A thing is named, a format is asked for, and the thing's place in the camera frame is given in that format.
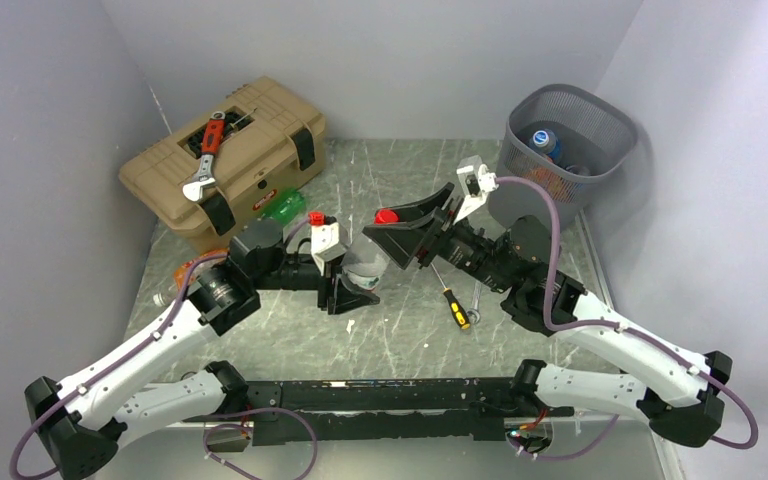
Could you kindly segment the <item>clear bottle red cap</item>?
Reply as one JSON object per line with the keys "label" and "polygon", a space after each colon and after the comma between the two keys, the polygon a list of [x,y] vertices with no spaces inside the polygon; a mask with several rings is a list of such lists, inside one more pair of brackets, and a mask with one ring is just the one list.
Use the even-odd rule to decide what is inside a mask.
{"label": "clear bottle red cap", "polygon": [[390,264],[390,257],[361,231],[341,262],[342,273],[354,286],[373,291]]}

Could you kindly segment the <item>green plastic bottle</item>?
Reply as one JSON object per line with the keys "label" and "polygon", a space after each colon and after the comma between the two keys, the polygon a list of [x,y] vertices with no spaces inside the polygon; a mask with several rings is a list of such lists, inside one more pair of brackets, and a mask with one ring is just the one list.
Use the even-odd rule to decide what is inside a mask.
{"label": "green plastic bottle", "polygon": [[297,189],[288,189],[264,209],[262,217],[288,226],[298,215],[303,214],[306,208],[305,197]]}

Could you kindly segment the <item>large orange label bottle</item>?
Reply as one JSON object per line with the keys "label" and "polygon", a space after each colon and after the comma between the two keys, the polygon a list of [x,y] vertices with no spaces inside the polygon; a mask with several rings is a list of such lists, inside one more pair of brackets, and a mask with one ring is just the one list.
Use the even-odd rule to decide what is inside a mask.
{"label": "large orange label bottle", "polygon": [[542,187],[556,202],[572,203],[582,190],[582,186],[569,178],[560,175],[560,172],[571,174],[568,169],[549,169],[546,167],[534,167],[530,169],[524,178]]}

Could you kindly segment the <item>blue label water bottle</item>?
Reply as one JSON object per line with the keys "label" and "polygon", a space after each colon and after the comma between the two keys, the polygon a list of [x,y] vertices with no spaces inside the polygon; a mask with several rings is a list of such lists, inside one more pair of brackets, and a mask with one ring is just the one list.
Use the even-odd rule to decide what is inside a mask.
{"label": "blue label water bottle", "polygon": [[550,129],[536,130],[529,140],[529,146],[554,164],[562,157],[562,144]]}

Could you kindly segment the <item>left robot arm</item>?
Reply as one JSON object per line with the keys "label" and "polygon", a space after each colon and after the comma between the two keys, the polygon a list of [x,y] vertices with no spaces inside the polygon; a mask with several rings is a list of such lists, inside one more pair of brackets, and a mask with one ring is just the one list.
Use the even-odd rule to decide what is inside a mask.
{"label": "left robot arm", "polygon": [[294,231],[257,220],[229,247],[195,259],[168,307],[147,326],[90,366],[61,380],[40,377],[25,389],[31,427],[64,479],[86,479],[126,445],[194,417],[232,420],[247,414],[249,386],[226,361],[159,388],[150,382],[190,351],[220,339],[261,306],[264,290],[313,291],[321,311],[337,315],[375,305],[386,264],[370,273],[362,236],[335,218],[304,221],[309,251],[292,250]]}

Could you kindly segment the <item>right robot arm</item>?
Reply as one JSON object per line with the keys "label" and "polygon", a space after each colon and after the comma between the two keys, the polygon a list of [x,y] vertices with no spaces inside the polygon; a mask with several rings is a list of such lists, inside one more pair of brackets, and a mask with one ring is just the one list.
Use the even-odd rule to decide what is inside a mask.
{"label": "right robot arm", "polygon": [[720,391],[731,373],[728,355],[666,342],[578,280],[551,273],[551,233],[538,218],[522,216],[489,239],[462,216],[462,206],[447,184],[423,200],[379,210],[363,232],[399,267],[442,259],[500,293],[502,310],[520,327],[582,347],[615,367],[605,374],[526,359],[510,383],[517,411],[582,407],[636,419],[686,447],[714,439],[724,416]]}

